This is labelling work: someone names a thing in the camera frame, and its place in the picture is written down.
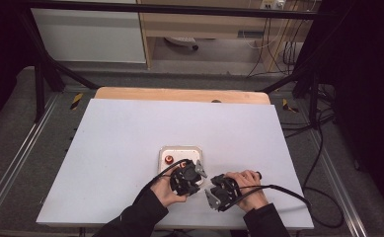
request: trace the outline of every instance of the white table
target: white table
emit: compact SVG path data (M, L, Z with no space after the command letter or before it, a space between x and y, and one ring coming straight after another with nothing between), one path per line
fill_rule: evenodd
M196 145L208 178L252 169L263 184L302 195L274 106L201 102L91 100L37 223L101 226L132 204L157 175L165 145ZM156 228L245 229L237 206L209 208L204 188L186 203L169 206ZM265 190L288 229L313 228L304 203Z

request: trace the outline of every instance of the gray carpet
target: gray carpet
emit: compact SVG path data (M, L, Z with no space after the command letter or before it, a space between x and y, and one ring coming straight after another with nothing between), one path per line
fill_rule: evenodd
M152 73L84 73L88 79L106 86L125 87L163 87L189 89L219 89L253 91L264 88L277 78L244 79L239 76L191 76L188 74L152 74ZM304 122L300 113L284 111L281 99L287 98L292 103L287 85L279 92L271 94L271 102L276 105L281 121ZM0 179L17 153L25 136L29 132L35 117L33 73L23 72L13 96L0 114ZM0 230L77 233L73 228L50 228L36 224L40 211L40 200L47 196L51 184L65 157L65 149L71 143L70 137L75 134L89 99L94 92L84 93L77 110L69 107L76 92L65 92L60 95L58 103L49 122L38 138L15 184L0 207ZM384 236L384 201L377 192L370 177L366 173L354 169L351 156L346 149L337 125L329 123L324 126L324 137L328 151L342 176L346 188L360 215L369 236ZM301 133L287 139L288 148L300 182L303 182L317 154L309 132ZM319 164L308 185L333 195L329 182ZM338 210L327 199L313 193L306 196L313 202L313 212L327 223L339 220ZM315 223L315 229L303 231L306 236L350 236L346 224L337 229L330 229Z

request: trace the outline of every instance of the handheld controller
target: handheld controller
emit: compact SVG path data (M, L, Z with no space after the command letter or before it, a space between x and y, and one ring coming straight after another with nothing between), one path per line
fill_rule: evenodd
M210 190L204 190L207 201L212 209L225 211L235 204L235 201L242 196L240 187L234 179L226 178L225 175L218 175L210 179L215 186Z
M178 196L186 194L191 196L200 190L197 182L201 180L201 177L207 178L207 175L204 173L200 161L197 160L194 164L192 160L188 159L180 163L179 168L171 174L171 190L175 191Z

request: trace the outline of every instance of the person's right hand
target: person's right hand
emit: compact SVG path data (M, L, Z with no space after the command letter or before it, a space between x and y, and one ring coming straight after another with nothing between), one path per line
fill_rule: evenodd
M188 196L177 196L173 193L170 186L170 176L178 167L173 167L165 173L158 181L151 186L151 191L154 192L157 199L167 207L176 202L186 202Z
M225 174L225 177L234 179L240 188L248 186L259 186L261 184L259 173L250 170L246 170L241 173L228 172ZM253 189L255 188L244 188L240 189L240 191L241 194L244 195ZM256 191L238 202L238 206L245 212L248 212L252 209L259 209L267 204L269 204L269 202L266 199L263 190Z

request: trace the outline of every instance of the desk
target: desk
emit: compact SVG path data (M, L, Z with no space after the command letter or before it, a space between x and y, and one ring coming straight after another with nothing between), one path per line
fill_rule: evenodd
M234 97L240 104L204 103L233 102ZM250 104L243 104L243 98ZM140 189L157 175L159 150L179 144L202 149L202 165L209 178L255 169L262 172L266 184L302 195L267 95L102 88L90 101L37 223L103 225L131 205ZM170 214L156 228L245 229L239 207L226 212L209 208L204 194L209 187L206 180L186 203L171 205ZM277 191L265 193L287 228L313 228L306 206L298 199Z
M260 9L263 1L241 0L137 0L139 4L206 6L227 8ZM312 5L306 2L287 0L286 11L315 11L320 3ZM261 46L261 36L264 34L264 45L267 45L267 32L263 32L266 19L221 16L195 16L175 14L140 13L142 39L144 41L145 57L148 67L152 66L155 38L197 38L197 39L238 39L240 31L247 32L247 40L255 40ZM278 59L282 44L286 41L304 42L311 28L312 21L272 19L269 30L269 49L262 54L262 63L267 72L277 71L274 59ZM249 32L258 32L259 38L248 37Z

